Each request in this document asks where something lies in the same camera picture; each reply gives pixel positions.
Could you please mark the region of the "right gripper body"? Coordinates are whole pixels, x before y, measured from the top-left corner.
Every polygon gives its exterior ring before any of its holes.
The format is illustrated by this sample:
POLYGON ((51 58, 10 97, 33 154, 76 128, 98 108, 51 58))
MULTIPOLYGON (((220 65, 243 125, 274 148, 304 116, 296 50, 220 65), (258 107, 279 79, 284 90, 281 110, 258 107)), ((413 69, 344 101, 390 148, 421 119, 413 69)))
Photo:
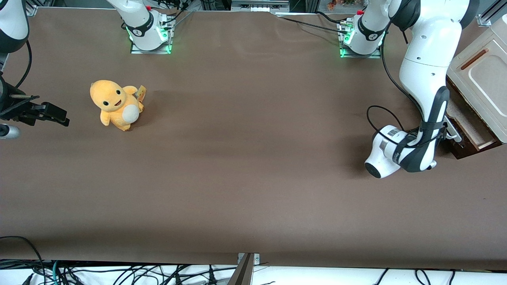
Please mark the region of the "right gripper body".
POLYGON ((11 95, 25 95, 25 93, 7 83, 2 76, 0 76, 0 81, 0 118, 3 121, 16 120, 14 118, 22 114, 25 109, 23 104, 20 104, 24 99, 13 99, 11 95))

